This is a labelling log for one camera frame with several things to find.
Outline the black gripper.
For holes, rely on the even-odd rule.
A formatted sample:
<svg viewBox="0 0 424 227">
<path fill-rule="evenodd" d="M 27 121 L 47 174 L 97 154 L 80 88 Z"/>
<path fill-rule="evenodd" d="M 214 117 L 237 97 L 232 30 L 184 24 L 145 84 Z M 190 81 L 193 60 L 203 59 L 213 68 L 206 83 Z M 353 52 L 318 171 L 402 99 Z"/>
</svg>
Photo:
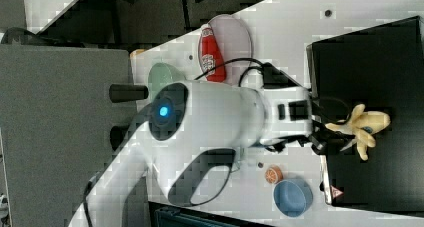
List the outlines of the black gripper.
<svg viewBox="0 0 424 227">
<path fill-rule="evenodd" d="M 298 142 L 301 147 L 311 143 L 315 154 L 327 154 L 329 151 L 341 151 L 355 139 L 353 135 L 336 134 L 321 122 L 324 117 L 327 122 L 346 121 L 350 116 L 350 107 L 341 99 L 321 97 L 311 102 L 310 123 L 306 134 L 278 137 L 272 144 L 267 144 L 270 152 L 281 153 L 286 145 Z"/>
</svg>

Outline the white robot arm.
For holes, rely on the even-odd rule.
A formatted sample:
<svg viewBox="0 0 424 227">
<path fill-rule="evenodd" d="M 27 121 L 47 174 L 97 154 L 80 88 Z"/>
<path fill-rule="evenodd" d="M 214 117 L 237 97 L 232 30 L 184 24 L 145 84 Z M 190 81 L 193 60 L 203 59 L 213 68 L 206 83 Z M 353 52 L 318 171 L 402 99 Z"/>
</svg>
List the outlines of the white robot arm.
<svg viewBox="0 0 424 227">
<path fill-rule="evenodd" d="M 68 227 L 122 227 L 125 202 L 146 172 L 171 204 L 192 207 L 206 176 L 217 168 L 230 172 L 249 147 L 309 142 L 321 154 L 340 135 L 315 120 L 312 96 L 302 86 L 171 83 L 135 116 L 119 152 L 88 185 Z"/>
</svg>

